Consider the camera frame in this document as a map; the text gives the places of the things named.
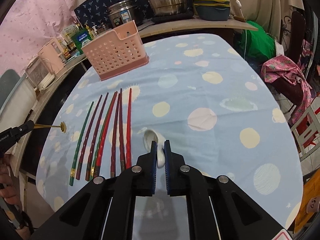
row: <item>sticker with red border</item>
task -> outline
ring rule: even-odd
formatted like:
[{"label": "sticker with red border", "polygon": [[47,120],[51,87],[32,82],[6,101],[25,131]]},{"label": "sticker with red border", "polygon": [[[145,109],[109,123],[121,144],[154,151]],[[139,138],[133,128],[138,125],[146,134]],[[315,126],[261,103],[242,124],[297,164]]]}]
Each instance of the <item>sticker with red border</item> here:
[{"label": "sticker with red border", "polygon": [[272,240],[292,240],[287,230],[282,229]]}]

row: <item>pink plastic basket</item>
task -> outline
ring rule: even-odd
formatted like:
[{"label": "pink plastic basket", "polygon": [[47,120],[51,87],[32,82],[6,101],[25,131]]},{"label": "pink plastic basket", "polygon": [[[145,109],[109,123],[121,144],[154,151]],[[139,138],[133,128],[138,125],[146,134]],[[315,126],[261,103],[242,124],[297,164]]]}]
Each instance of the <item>pink plastic basket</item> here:
[{"label": "pink plastic basket", "polygon": [[122,24],[82,47],[88,60],[105,80],[149,62],[134,21]]}]

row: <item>silver screw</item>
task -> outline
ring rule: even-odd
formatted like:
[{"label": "silver screw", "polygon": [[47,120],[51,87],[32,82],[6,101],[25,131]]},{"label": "silver screw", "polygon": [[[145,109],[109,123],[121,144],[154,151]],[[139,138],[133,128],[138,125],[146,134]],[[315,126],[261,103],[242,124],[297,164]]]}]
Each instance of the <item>silver screw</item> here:
[{"label": "silver screw", "polygon": [[220,176],[219,177],[219,181],[221,183],[227,183],[229,181],[228,177],[227,176]]},{"label": "silver screw", "polygon": [[142,168],[140,167],[140,166],[133,166],[132,168],[131,168],[131,170],[133,171],[133,172],[135,172],[135,173],[138,173],[138,172],[140,172],[140,171],[142,171]]},{"label": "silver screw", "polygon": [[188,172],[188,171],[190,171],[190,167],[188,165],[182,165],[180,167],[180,170],[183,172]]},{"label": "silver screw", "polygon": [[93,182],[95,183],[95,184],[101,184],[102,182],[103,182],[103,177],[95,177],[94,179],[93,179]]}]

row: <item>green bag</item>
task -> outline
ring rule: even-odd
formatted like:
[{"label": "green bag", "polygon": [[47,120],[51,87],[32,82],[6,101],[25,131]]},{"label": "green bag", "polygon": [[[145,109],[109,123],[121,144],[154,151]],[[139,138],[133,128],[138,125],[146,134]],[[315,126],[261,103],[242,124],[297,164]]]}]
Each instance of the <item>green bag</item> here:
[{"label": "green bag", "polygon": [[[253,58],[260,63],[264,63],[276,56],[275,41],[271,38],[264,29],[257,23],[247,21],[250,25],[258,28],[258,31],[247,30],[247,49],[245,56]],[[241,51],[244,51],[246,33],[242,32],[240,44]]]}]

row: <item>tablecloth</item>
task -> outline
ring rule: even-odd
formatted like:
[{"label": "tablecloth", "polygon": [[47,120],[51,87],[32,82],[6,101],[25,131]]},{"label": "tablecloth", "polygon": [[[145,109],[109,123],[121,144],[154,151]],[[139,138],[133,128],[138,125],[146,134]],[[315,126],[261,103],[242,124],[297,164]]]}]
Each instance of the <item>tablecloth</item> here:
[{"label": "tablecloth", "polygon": [[[286,120],[261,78],[222,38],[192,34],[146,43],[150,62],[100,81],[93,68],[81,78],[61,108],[39,162],[37,190],[56,211],[85,184],[90,133],[80,181],[69,186],[79,134],[92,101],[123,89],[124,132],[132,88],[132,163],[146,153],[143,134],[154,129],[173,152],[208,176],[229,176],[253,200],[288,228],[302,198],[302,173]],[[108,107],[105,107],[103,118]],[[114,112],[100,175],[110,177]],[[120,172],[117,148],[117,175]],[[154,197],[138,197],[133,239],[188,239],[186,201],[166,194],[164,168],[157,170]]]}]

